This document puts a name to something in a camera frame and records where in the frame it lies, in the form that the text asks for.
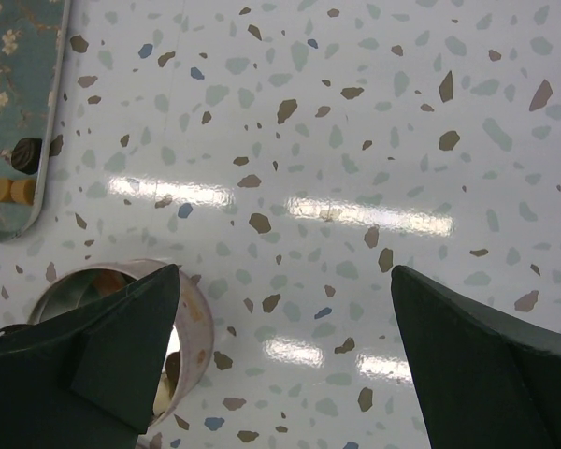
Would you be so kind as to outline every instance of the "terrazzo floor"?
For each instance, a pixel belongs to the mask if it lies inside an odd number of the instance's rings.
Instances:
[[[176,262],[215,356],[151,449],[428,448],[393,265],[561,332],[550,3],[73,2],[0,326],[73,268]]]

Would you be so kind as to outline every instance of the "blue speck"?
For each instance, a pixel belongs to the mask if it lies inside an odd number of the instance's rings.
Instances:
[[[179,218],[187,218],[193,211],[194,207],[189,203],[185,203],[180,206],[177,216]]]
[[[139,51],[139,57],[141,59],[146,59],[148,56],[151,55],[151,51],[153,50],[152,44],[143,44],[141,50]]]
[[[323,316],[330,315],[333,310],[330,307],[324,307],[321,311],[314,315],[314,320],[322,318]]]
[[[203,80],[205,77],[199,68],[191,67],[191,78],[195,78],[196,80]]]
[[[206,418],[204,425],[209,428],[212,432],[215,432],[221,428],[224,424],[224,418]]]

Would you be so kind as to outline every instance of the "black round object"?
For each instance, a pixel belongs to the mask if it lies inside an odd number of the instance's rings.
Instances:
[[[22,138],[10,155],[12,167],[26,175],[33,175],[39,169],[41,138]]]

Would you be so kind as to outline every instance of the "floral tray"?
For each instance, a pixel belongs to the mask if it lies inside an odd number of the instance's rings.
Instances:
[[[0,179],[35,182],[33,205],[0,201],[0,241],[41,210],[68,10],[69,0],[0,0]],[[24,138],[37,143],[36,168],[21,171],[11,155]]]

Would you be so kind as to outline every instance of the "yellow object in tray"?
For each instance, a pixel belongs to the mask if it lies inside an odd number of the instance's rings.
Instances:
[[[11,203],[10,189],[13,181],[9,178],[0,178],[0,203]]]
[[[33,206],[36,193],[36,180],[14,181],[10,188],[12,199],[19,204]]]

